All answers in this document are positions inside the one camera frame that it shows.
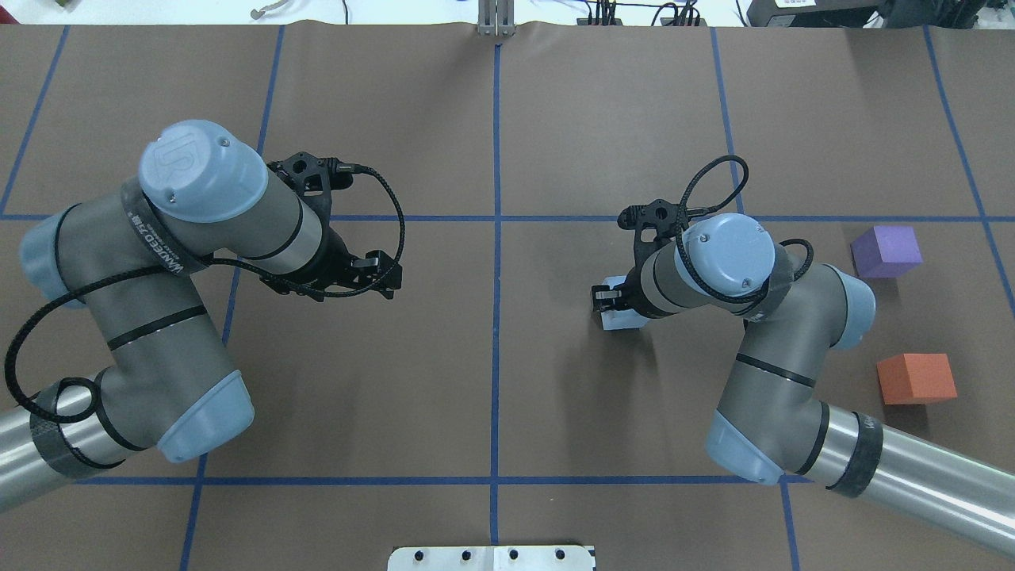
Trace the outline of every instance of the grid line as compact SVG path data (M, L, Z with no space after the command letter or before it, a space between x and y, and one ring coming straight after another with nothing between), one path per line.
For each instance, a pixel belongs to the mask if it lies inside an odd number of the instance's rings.
M271 64L271 75L268 77L268 92L265 94L264 112L261 114L261 129L257 139L257 153L264 152L264 140L268 135L268 121L271 117L271 101L275 93L275 78L278 76L278 62L282 57L282 43L285 40L285 26L278 26L278 34L275 39L275 54ZM232 282L229 285L229 301L225 309L225 318L222 324L222 345L228 346L229 335L232 332L232 317L236 307L236 290L240 288L240 268L232 270ZM183 552L180 556L180 571L187 571L190 565L191 548L194 545L194 534L197 531L197 515L201 507L201 491L204 488L205 467L208 463L208 454L201 454L198 461L197 475L194 479L194 494L191 498L191 511L187 519L187 532L184 536Z
M0 197L0 215L7 208L7 201L10 200L10 193L14 189L14 181L17 180L17 171L21 167L21 159L24 158L24 152L28 149L28 141L31 140L31 133L36 130L36 120L39 119L39 113L43 110L43 101L46 100L46 93L50 90L50 83L53 81L53 75L57 71L57 65L60 63L60 56L63 54L69 33L70 26L65 25L63 31L60 33L57 49L53 53L53 60L50 61L50 68L46 72L46 79L43 81L42 88L39 89L36 106L31 110L31 116L28 117L28 125L24 128L24 136L21 137L21 144L17 147L17 155L14 156L14 164L10 167L10 175L7 176L7 185L3 189L3 197Z
M493 326L490 352L490 545L500 541L500 49L493 46Z
M800 571L800 552L797 550L797 530L793 524L793 506L790 504L790 487L780 480L779 490L783 496L783 518L786 520L786 538L790 547L790 563L793 571Z
M733 126L730 122L730 108L726 98L726 82L723 78L723 62L719 48L719 33L715 27L708 28L708 31L712 33L712 53L716 63L716 81L719 85L719 102L723 110L723 127L726 131L726 149L729 154L736 154L735 147L733 145ZM737 175L737 165L732 161L730 162L730 175L733 176L733 188L736 189L740 184L740 181ZM739 194L737 195L737 211L741 214L744 213L744 202ZM756 216L755 219L762 221L762 217L760 216ZM786 523L786 537L790 547L790 562L793 565L793 571L800 571L800 562L797 557L797 533L793 526L793 511L790 509L790 490L787 488L784 478L780 478L779 487L783 496L783 520Z
M941 69L938 67L938 56L934 52L934 40L931 38L931 28L927 24L924 24L924 41L927 43L927 55L931 59L934 81L938 85L938 94L941 96L941 106L944 110L945 119L948 120L948 128L951 129L952 138L955 140L955 149L958 151L958 157L962 161L962 169L965 171L966 182L969 183L969 192L972 194L972 200L976 203L976 211L979 212L980 223L984 224L984 233L987 235L987 243L991 247L991 255L994 256L994 265L997 266L998 275L1001 277L1001 287L1004 289L1005 297L1008 300L1008 309L1011 310L1012 316L1015 316L1015 296L1012 295L1008 273L1005 271L1005 264L1001 260L998 243L994 239L994 230L991 229L991 223L987 217L987 209L984 208L979 189L976 188L976 179L972 175L972 168L969 166L969 158L965 153L962 137L958 133L958 126L955 125L955 118L952 116L951 104L948 102L948 93L945 91L945 84L941 79Z
M77 486L193 486L193 477L96 476L79 480ZM392 486L761 486L732 475L688 476L224 476L205 477L202 486L278 487L392 487ZM813 484L802 476L786 474L780 484Z

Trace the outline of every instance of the black tape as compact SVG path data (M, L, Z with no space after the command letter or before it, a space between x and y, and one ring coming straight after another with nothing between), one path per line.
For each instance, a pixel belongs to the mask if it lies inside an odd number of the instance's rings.
M138 239L170 273L190 275L208 267L162 224L136 179L120 187L120 202Z
M821 453L821 448L824 447L825 436L828 435L828 421L831 418L831 414L828 411L828 404L821 401L821 426L818 428L818 436L814 439L814 446L811 447L811 453L807 456L807 461L804 466L800 467L797 474L803 476L814 468L814 462L818 459L818 454Z
M779 309L779 306L790 294L790 287L793 285L793 260L783 245L775 246L775 265L772 266L771 275L765 281L765 295L758 302L751 304L743 313L736 313L745 322L763 322Z
M159 330L164 330L171 326L180 324L192 317L197 317L199 315L207 315L208 310L204 306L195 306L190 309L185 309L183 311L178 311L173 315L166 315L160 319L156 319L150 324L145 324L140 328L136 328L127 332L122 336L117 336L112 340L106 342L106 347L110 348L110 351L116 351L125 345L136 342L145 336L150 336Z
M814 385L817 384L817 381L815 381L810 377L805 377L798 373L794 373L793 371L788 371L786 369L783 369L782 367L776 367L771 363L765 363L760 359L754 359L753 357L744 355L742 353L737 354L737 361L743 363L744 365L750 365L755 369L761 369L766 373L771 373L772 375L783 377L784 379L790 379L791 381L795 383L800 383L806 387L814 388Z
M652 272L653 281L656 279L656 272ZM636 265L627 272L627 277L624 278L624 282L619 285L617 290L620 291L620 300L627 307L633 309L638 315L648 317L650 319L662 319L664 317L669 317L673 313L669 311L662 310L653 304L648 296L645 295L645 291L641 289L641 266ZM656 291L659 291L659 283L656 282Z
M67 386L63 381L54 383L39 394L37 403L40 407L56 414L57 400ZM44 421L31 415L28 419L28 430L36 450L46 463L58 474L71 480L80 480L94 476L97 472L119 467L123 460L113 465L100 465L87 458L79 449L73 448L63 434L63 429L57 423Z
M113 427L113 423L110 422L109 415L106 414L106 407L103 406L103 377L106 376L107 371L109 371L109 369L103 369L98 373L98 375L95 376L95 381L94 381L95 388L98 389L97 391L98 402L95 403L95 416L98 417L98 423L103 425L104 429L106 429L106 434L110 435L110 438L112 438L113 441L116 442L117 444L123 446L128 450L133 450L135 452L143 452L144 450L147 450L147 448L142 448L140 446L132 444L131 441L124 438L124 436L120 434L117 431L117 429Z
M857 417L857 424L860 427L853 455L850 456L845 472L838 482L825 488L847 498L856 498L867 490L871 479L874 478L874 472L881 462L881 449L884 445L884 428L877 419L861 413L853 415Z

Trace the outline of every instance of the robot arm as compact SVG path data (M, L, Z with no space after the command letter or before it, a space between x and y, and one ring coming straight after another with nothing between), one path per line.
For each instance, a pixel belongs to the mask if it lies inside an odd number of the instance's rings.
M636 231L635 267L594 287L593 307L608 330L703 305L745 320L709 456L766 485L795 472L1015 558L1015 476L814 399L828 350L855 347L873 324L867 285L827 264L809 268L749 216L682 217L685 204L663 200L621 213L619 225ZM647 227L653 242L640 240Z
M323 301L377 290L391 299L401 287L402 240L395 259L380 251L359 259L328 225L330 191L347 188L358 171L376 174L308 153L266 166L222 127L184 121L148 145L138 176L119 194L29 230L20 251L28 279L58 300L53 307L91 284L71 304L90 310L116 365L27 401L13 357L29 320L5 363L22 407L0 416L0 511L151 446L170 461L189 460L250 426L247 388L190 273L230 263L253 266L279 293ZM213 259L223 247L247 262ZM136 277L111 278L128 272ZM357 291L323 291L332 284Z

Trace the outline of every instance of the blue tape line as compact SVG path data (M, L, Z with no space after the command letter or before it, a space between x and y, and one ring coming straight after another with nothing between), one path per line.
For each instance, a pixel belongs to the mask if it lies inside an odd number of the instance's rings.
M503 215L500 219L505 222L614 222L616 216L603 216L594 214L531 214L531 215Z
M489 486L485 476L408 477L215 477L205 478L205 486Z
M387 487L387 486L686 486L753 484L736 476L394 476L394 477L207 477L201 486ZM98 476L75 482L78 486L193 486L196 477ZM786 475L783 484L813 484Z
M45 220L51 214L0 214L0 220Z
M490 484L490 545L498 546L500 545L500 525L497 515L497 506L500 504L500 500L497 497L499 495L499 488L496 484Z
M944 109L945 118L948 120L948 128L951 129L952 138L955 139L955 148L958 150L958 157L962 161L962 169L965 170L965 180L969 183L969 192L972 193L972 200L976 203L976 211L979 212L980 221L984 224L984 233L987 235L987 242L991 246L991 255L994 256L994 265L997 266L998 275L1001 277L1001 287L1004 289L1005 297L1008 299L1008 309L1011 311L1012 316L1015 316L1015 295L1012 294L1008 272L1005 271L1005 264L1001 260L998 243L994 239L994 231L991 229L991 224L988 221L987 210L984 208L979 189L976 188L976 179L972 175L972 168L969 166L969 159L965 153L965 146L962 144L962 137L959 135L958 127L955 125L951 104L948 103L948 94L945 92L945 85L941 80L941 69L938 67L938 56L934 52L934 42L931 39L931 28L927 25L924 25L924 41L927 43L927 54L931 58L934 80L938 84L938 94L941 95L941 106Z
M726 102L726 81L723 80L723 62L719 55L719 34L715 27L709 27L712 33L712 58L716 64L716 82L719 85L719 105L723 111L723 128L726 130L726 152L736 154L733 147L733 128L730 126L730 108ZM737 173L737 165L730 162L730 176L733 179L733 188L740 184L740 175ZM744 213L744 199L737 195L737 211Z
M7 186L3 189L3 197L0 198L0 214L7 208L7 201L10 200L10 192L14 189L14 181L17 180L17 171L21 167L21 159L24 158L24 151L28 148L28 141L31 140L31 133L36 130L36 120L39 119L39 112L43 110L43 101L46 100L46 93L50 90L50 83L53 75L57 71L57 64L60 63L60 55L67 44L67 34L70 33L70 26L65 25L60 34L60 42L57 43L57 50L53 53L53 60L50 62L50 69L46 72L46 80L39 90L39 97L36 99L36 106L31 110L31 117L28 118L28 126L24 129L24 136L21 137L21 146L17 147L17 155L14 156L14 165L10 168L10 175L7 176Z
M194 532L197 530L197 512L201 507L201 480L204 479L204 468L208 462L208 455L201 454L201 459L197 462L197 478L194 482L194 494L191 496L191 512L187 518L187 533L184 536L184 549L180 554L180 571L187 571L190 565L191 547L194 545Z
M236 290L240 289L240 268L232 268L232 283L229 284L229 302L225 306L225 319L222 323L222 345L229 345L229 335L232 334L232 315L236 309Z
M282 42L285 39L285 26L278 27L275 39L275 55L271 64L271 75L268 78L268 93L264 99L264 112L261 115L261 132L258 134L257 152L264 152L264 140L268 135L268 120L271 117L271 101L275 93L275 78L278 76L278 62L282 57ZM232 333L232 316L236 307L236 290L240 288L240 268L232 271L232 282L229 285L229 303L225 309L225 319L222 324L222 345L228 345ZM194 530L197 526L197 513L201 507L201 490L204 486L204 471L208 463L208 454L202 454L197 466L197 477L194 482L194 496L191 500L191 513L187 521L187 536L184 538L183 553L180 556L180 571L187 571L190 565L191 547L194 544Z
M99 476L78 480L78 486L194 486L197 478L172 476Z
M779 490L783 495L783 517L786 519L786 538L790 543L790 563L793 571L800 571L800 553L797 551L797 530L793 525L793 506L790 505L790 487L780 481Z
M285 40L285 26L278 26L275 38L275 57L271 64L271 76L268 78L268 94L264 97L264 114L261 115L261 132L257 137L257 153L264 153L264 139L268 136L268 119L271 117L271 101L275 96L275 77L278 76L278 62L282 58L282 42Z
M490 545L497 545L500 472L500 49L493 47L493 328L490 349Z
M892 216L892 215L822 215L822 214L774 214L752 215L758 221L768 222L979 222L979 216Z
M803 482L799 476L784 477L790 484ZM690 484L754 484L738 476L502 476L501 486L662 486Z

